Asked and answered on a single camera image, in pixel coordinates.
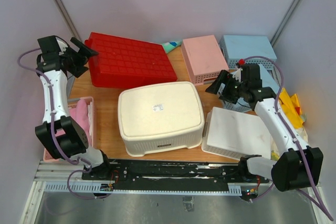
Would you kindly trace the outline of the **small cream basket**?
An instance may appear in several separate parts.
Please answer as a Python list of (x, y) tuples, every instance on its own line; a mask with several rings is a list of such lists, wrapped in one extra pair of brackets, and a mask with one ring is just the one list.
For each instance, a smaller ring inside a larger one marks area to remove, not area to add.
[(239, 160), (247, 155), (271, 158), (271, 135), (255, 115), (214, 107), (207, 114), (202, 151)]

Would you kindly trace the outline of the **red tray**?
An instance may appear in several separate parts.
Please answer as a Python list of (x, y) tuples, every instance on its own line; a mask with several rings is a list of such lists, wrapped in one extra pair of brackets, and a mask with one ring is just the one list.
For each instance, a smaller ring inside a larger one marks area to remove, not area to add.
[(131, 89), (177, 80), (160, 44), (92, 32), (85, 45), (98, 52), (88, 61), (95, 87)]

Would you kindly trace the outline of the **large cream basket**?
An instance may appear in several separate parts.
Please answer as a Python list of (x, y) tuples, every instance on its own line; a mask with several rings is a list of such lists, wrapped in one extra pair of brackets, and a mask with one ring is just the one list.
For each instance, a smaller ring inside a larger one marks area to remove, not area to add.
[(133, 88), (118, 98), (119, 131), (132, 157), (198, 147), (204, 124), (200, 96), (187, 81)]

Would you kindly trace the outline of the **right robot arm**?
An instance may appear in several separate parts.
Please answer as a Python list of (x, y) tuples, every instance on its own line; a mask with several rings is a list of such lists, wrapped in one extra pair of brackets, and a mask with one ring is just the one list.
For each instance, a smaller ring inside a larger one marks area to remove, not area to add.
[(245, 63), (235, 73), (221, 70), (206, 92), (233, 104), (244, 99), (264, 122), (279, 151), (277, 161), (260, 155), (242, 157), (238, 163), (242, 181), (250, 182), (259, 175), (271, 180), (279, 191), (316, 187), (323, 153), (318, 147), (310, 147), (296, 132), (274, 90), (263, 86), (258, 64)]

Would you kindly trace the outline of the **blue perforated basket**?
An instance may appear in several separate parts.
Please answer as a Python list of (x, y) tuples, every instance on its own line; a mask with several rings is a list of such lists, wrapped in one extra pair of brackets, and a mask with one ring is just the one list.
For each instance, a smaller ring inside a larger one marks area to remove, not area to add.
[(263, 56), (274, 62), (277, 56), (267, 36), (224, 35), (219, 47), (230, 70), (236, 68), (241, 59)]
[[(272, 88), (274, 93), (277, 94), (279, 90), (278, 83), (273, 79), (269, 71), (262, 64), (259, 64), (259, 69), (260, 69), (260, 78), (263, 83), (262, 86)], [(242, 112), (242, 113), (251, 111), (249, 104), (245, 102), (243, 98), (239, 98), (236, 104), (232, 104), (226, 101), (221, 101), (221, 103), (222, 103), (223, 108), (227, 110)]]

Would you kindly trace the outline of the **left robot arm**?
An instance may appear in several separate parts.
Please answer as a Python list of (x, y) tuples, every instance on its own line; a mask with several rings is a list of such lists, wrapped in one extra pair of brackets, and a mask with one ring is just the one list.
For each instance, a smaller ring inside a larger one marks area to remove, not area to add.
[(70, 41), (78, 50), (56, 35), (37, 41), (41, 53), (35, 70), (42, 82), (45, 100), (43, 122), (35, 128), (37, 138), (54, 159), (83, 164), (86, 173), (108, 179), (112, 166), (107, 155), (89, 145), (84, 129), (70, 115), (67, 100), (68, 74), (79, 78), (88, 70), (88, 60), (98, 52), (75, 37)]

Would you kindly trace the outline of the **pink perforated basket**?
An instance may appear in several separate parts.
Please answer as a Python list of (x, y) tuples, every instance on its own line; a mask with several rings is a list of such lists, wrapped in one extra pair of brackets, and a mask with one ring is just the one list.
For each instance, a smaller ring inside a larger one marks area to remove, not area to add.
[(214, 35), (182, 40), (182, 56), (190, 82), (196, 86), (215, 80), (228, 64)]

